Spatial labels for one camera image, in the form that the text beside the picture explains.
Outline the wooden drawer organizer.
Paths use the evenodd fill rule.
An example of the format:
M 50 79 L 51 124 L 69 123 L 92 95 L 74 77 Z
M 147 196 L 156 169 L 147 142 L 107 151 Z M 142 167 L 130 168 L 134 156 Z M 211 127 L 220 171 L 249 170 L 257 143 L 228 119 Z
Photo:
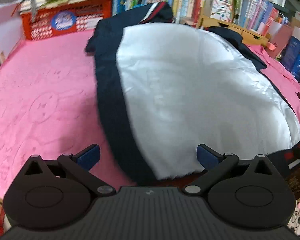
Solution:
M 200 16 L 196 24 L 196 28 L 205 29 L 209 27 L 223 27 L 231 29 L 232 31 L 240 34 L 243 37 L 243 43 L 245 45 L 261 45 L 265 47 L 269 41 L 267 37 L 261 36 L 254 31 L 247 30 L 236 24 L 209 18 L 204 15 Z

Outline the white board panel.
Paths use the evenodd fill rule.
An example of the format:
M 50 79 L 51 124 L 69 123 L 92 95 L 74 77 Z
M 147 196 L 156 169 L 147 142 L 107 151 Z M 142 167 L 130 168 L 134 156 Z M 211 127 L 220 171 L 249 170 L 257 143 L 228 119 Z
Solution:
M 24 37 L 21 17 L 12 14 L 18 5 L 19 1 L 0 4 L 0 65 Z

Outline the pink towel table cover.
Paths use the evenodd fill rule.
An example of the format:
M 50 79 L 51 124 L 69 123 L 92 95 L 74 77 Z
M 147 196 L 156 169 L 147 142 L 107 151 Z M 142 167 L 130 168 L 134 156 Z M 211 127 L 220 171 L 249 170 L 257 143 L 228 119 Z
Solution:
M 0 197 L 32 155 L 53 159 L 91 144 L 101 148 L 96 176 L 114 187 L 134 183 L 107 142 L 97 109 L 89 33 L 22 42 L 0 68 Z

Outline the row of books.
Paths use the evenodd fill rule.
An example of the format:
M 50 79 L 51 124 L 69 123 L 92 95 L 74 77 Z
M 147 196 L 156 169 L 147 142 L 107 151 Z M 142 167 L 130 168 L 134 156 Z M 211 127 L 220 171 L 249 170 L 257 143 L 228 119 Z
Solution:
M 190 20 L 192 25 L 197 25 L 200 16 L 204 15 L 233 23 L 261 36 L 270 33 L 273 22 L 289 22 L 283 10 L 271 0 L 113 0 L 112 13 L 157 2 L 168 3 L 176 23 Z

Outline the navy and white jacket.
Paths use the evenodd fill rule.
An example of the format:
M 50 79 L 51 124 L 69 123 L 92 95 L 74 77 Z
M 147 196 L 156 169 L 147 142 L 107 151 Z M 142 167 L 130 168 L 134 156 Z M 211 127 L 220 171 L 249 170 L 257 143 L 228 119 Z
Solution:
M 135 183 L 207 169 L 200 144 L 250 160 L 300 142 L 300 85 L 230 29 L 175 24 L 153 3 L 100 20 L 85 51 L 110 150 Z

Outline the red plastic crate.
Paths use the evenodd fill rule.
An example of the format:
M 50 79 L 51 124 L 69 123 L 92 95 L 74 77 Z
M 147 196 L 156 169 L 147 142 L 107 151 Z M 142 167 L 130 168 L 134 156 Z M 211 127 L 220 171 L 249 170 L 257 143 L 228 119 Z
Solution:
M 20 14 L 27 40 L 43 40 L 54 36 L 93 30 L 97 23 L 111 16 L 112 0 L 84 0 L 53 8 Z

